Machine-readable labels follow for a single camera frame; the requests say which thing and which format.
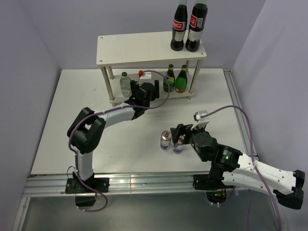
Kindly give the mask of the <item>clear bottle green cap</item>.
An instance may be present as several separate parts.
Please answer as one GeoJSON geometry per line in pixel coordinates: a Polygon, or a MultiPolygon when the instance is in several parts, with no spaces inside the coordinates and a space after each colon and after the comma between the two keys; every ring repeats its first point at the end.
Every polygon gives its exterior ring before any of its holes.
{"type": "Polygon", "coordinates": [[[130,97],[132,94],[130,82],[131,79],[128,76],[127,72],[122,72],[120,79],[120,90],[124,97],[130,97]]]}

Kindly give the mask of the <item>silver blue can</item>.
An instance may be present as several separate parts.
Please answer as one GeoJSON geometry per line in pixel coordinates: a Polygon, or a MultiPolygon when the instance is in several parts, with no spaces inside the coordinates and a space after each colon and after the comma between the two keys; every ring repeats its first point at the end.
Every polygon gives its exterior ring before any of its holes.
{"type": "Polygon", "coordinates": [[[184,138],[185,136],[181,135],[176,143],[173,146],[173,152],[176,154],[180,154],[184,148],[184,138]]]}
{"type": "Polygon", "coordinates": [[[171,132],[168,130],[163,131],[160,137],[160,148],[164,151],[168,150],[170,148],[171,140],[171,132]]]}

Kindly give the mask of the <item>green glass bottle yellow label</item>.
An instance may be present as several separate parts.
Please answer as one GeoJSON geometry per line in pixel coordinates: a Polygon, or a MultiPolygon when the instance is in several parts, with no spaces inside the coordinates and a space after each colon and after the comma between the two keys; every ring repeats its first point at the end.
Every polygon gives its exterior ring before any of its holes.
{"type": "Polygon", "coordinates": [[[175,75],[173,72],[174,69],[174,65],[173,64],[169,64],[168,66],[168,70],[166,73],[166,78],[163,80],[163,90],[165,92],[171,92],[174,90],[175,87],[175,75]]]}

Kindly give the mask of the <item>green glass bottle red label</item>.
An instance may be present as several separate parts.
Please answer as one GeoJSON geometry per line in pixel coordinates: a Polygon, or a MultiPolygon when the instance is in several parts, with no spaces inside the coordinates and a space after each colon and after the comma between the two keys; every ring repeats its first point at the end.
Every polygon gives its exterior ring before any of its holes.
{"type": "Polygon", "coordinates": [[[178,93],[184,93],[187,87],[187,65],[183,65],[181,67],[181,71],[178,74],[178,77],[176,78],[175,82],[175,90],[178,93]]]}

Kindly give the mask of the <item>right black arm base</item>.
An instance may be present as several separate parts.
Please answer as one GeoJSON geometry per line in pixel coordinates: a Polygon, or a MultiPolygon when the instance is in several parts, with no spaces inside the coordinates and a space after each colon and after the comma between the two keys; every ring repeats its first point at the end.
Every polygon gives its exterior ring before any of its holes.
{"type": "Polygon", "coordinates": [[[195,190],[205,191],[205,200],[210,206],[220,207],[235,196],[235,186],[226,186],[221,180],[211,179],[209,174],[193,175],[195,190]]]}

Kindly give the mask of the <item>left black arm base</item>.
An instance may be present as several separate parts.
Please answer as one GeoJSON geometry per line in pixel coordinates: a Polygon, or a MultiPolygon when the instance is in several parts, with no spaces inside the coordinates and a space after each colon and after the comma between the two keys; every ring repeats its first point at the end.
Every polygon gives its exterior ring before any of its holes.
{"type": "MultiPolygon", "coordinates": [[[[109,188],[109,178],[90,178],[85,181],[89,187],[101,192],[107,193],[109,188]]],[[[97,193],[94,196],[77,196],[77,194],[94,193],[92,190],[86,188],[78,178],[69,178],[66,182],[65,194],[75,195],[75,204],[80,207],[91,207],[96,202],[97,193]]]]}

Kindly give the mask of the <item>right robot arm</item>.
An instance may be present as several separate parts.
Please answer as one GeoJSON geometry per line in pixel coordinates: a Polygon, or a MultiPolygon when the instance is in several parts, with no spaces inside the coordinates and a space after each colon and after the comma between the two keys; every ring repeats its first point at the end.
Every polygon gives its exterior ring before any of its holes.
{"type": "Polygon", "coordinates": [[[227,145],[219,144],[205,128],[179,124],[170,129],[172,141],[181,136],[202,162],[210,162],[207,174],[196,174],[196,190],[218,190],[237,186],[273,196],[284,207],[300,210],[304,200],[305,173],[301,170],[285,171],[264,164],[227,145]]]}

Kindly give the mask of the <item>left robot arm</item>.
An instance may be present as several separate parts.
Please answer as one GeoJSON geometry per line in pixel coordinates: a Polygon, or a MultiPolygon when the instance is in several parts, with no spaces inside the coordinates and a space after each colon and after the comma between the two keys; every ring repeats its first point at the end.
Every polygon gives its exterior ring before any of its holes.
{"type": "Polygon", "coordinates": [[[132,95],[124,103],[102,112],[83,108],[69,128],[69,149],[74,152],[76,186],[82,192],[95,187],[92,168],[93,151],[98,146],[104,129],[120,122],[139,118],[150,108],[150,102],[159,98],[159,81],[138,86],[131,81],[132,95]]]}

